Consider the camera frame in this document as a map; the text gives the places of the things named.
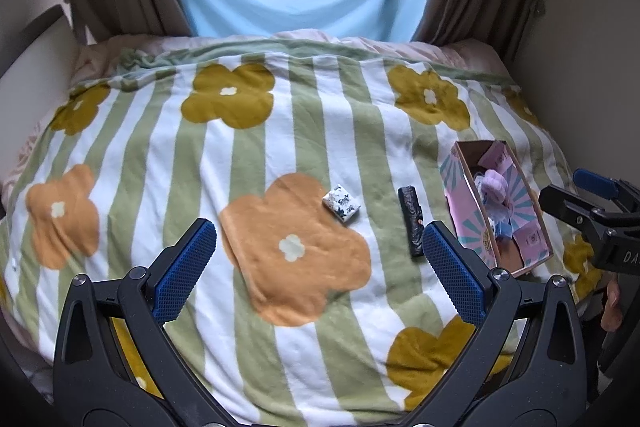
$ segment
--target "small white box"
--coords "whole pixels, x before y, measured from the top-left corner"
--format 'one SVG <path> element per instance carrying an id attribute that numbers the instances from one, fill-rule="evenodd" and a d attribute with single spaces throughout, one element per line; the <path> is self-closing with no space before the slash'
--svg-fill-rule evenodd
<path id="1" fill-rule="evenodd" d="M 322 203 L 343 223 L 360 209 L 360 204 L 341 185 L 329 190 L 322 198 Z"/>

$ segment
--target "hand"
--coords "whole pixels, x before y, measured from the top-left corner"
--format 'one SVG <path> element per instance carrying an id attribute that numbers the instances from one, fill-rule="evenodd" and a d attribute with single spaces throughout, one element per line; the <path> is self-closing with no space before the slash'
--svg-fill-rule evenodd
<path id="1" fill-rule="evenodd" d="M 622 324 L 622 311 L 620 304 L 620 286 L 618 278 L 614 277 L 607 284 L 607 303 L 604 306 L 604 313 L 600 320 L 600 325 L 605 331 L 616 331 Z"/>

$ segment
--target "blanket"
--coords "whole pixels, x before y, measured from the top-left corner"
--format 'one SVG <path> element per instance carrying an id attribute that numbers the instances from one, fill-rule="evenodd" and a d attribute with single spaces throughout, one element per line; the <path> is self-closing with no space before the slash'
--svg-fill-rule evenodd
<path id="1" fill-rule="evenodd" d="M 75 274 L 123 277 L 205 217 L 216 253 L 165 329 L 216 399 L 248 424 L 393 419 L 473 332 L 409 255 L 397 189 L 415 186 L 425 221 L 453 229 L 438 166 L 473 139 L 509 143 L 533 190 L 573 188 L 508 77 L 304 40 L 130 51 L 76 86 L 33 145 L 0 222 L 0 299 L 51 360 Z M 338 184 L 361 204 L 346 224 L 321 203 Z M 534 276 L 560 273 L 583 298 L 593 251 L 545 224 L 554 256 Z"/>

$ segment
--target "blue textured pad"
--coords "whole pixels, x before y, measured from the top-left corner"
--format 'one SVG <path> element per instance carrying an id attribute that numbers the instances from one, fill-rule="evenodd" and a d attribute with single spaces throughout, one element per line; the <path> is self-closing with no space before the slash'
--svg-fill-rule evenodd
<path id="1" fill-rule="evenodd" d="M 482 287 L 432 224 L 424 227 L 422 251 L 462 320 L 478 327 L 486 315 Z"/>
<path id="2" fill-rule="evenodd" d="M 606 200 L 618 197 L 618 187 L 615 181 L 587 169 L 577 169 L 574 172 L 574 183 L 576 187 Z"/>
<path id="3" fill-rule="evenodd" d="M 191 237 L 156 286 L 154 317 L 158 323 L 175 320 L 216 249 L 216 227 L 205 223 Z"/>

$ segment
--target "open box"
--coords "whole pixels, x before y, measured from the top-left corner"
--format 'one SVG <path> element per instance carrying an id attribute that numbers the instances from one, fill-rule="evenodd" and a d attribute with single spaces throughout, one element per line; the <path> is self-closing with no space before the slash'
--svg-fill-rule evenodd
<path id="1" fill-rule="evenodd" d="M 508 184 L 505 204 L 511 211 L 513 241 L 501 239 L 500 247 L 474 183 L 475 174 L 486 169 L 499 172 Z M 506 143 L 456 142 L 440 166 L 440 174 L 458 240 L 489 268 L 500 266 L 517 277 L 553 255 L 538 199 Z"/>

